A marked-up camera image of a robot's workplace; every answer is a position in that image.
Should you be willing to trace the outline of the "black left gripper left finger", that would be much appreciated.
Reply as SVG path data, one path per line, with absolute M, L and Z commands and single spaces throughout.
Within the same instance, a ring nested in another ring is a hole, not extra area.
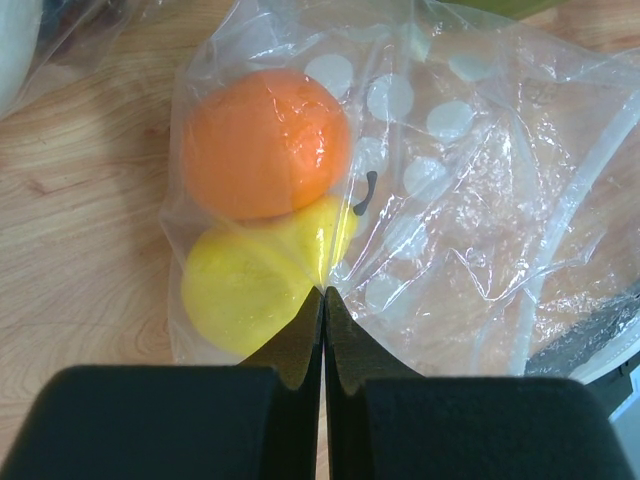
M 311 479 L 323 297 L 235 366 L 84 365 L 41 390 L 5 479 Z

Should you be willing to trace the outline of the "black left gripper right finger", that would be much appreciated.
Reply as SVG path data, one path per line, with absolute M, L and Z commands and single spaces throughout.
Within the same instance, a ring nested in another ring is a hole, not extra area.
M 545 377 L 425 377 L 325 294 L 330 475 L 334 479 L 629 479 L 602 407 Z

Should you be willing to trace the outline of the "fake yellow pear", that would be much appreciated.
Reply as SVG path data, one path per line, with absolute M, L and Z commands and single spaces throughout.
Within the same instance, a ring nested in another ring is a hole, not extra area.
M 195 330 L 219 349 L 247 357 L 289 324 L 346 256 L 377 173 L 368 172 L 366 180 L 365 197 L 355 205 L 325 195 L 288 215 L 204 232 L 181 280 Z

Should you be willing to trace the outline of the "clear zip bag with fruit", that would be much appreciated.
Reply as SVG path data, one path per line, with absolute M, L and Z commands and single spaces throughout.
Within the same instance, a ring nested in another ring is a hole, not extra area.
M 526 376 L 527 361 L 576 323 L 639 294 L 637 50 L 596 53 L 438 1 L 239 1 L 174 88 L 161 223 L 178 362 L 250 356 L 192 326 L 184 265 L 204 232 L 280 217 L 200 207 L 183 178 L 183 123 L 214 91 L 279 68 L 320 83 L 348 118 L 351 158 L 323 196 L 355 205 L 367 173 L 378 175 L 346 256 L 312 290 L 336 289 L 409 367 Z M 592 382 L 638 350 L 639 311 L 568 378 Z

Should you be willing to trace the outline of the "fake orange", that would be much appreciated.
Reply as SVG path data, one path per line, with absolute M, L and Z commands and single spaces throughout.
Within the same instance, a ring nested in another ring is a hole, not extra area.
M 343 178 L 350 158 L 342 106 L 291 69 L 256 71 L 214 91 L 182 127 L 187 190 L 200 207 L 232 220 L 312 204 Z

